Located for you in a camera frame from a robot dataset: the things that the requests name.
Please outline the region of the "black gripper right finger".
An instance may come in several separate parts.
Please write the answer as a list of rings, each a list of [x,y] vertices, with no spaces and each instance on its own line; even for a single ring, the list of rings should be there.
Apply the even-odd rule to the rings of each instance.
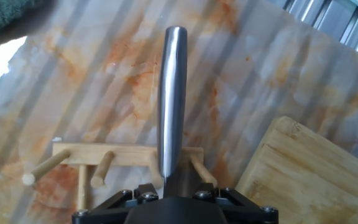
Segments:
[[[202,206],[208,215],[217,215],[216,223],[278,224],[278,209],[259,206],[233,188],[214,188],[212,183],[197,186],[193,200],[206,202]]]

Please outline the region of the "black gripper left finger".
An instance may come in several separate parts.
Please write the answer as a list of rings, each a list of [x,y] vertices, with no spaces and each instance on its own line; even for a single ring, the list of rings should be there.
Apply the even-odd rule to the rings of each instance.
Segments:
[[[158,200],[153,184],[141,184],[134,190],[124,189],[92,210],[80,209],[71,216],[72,224],[124,223],[138,205]]]

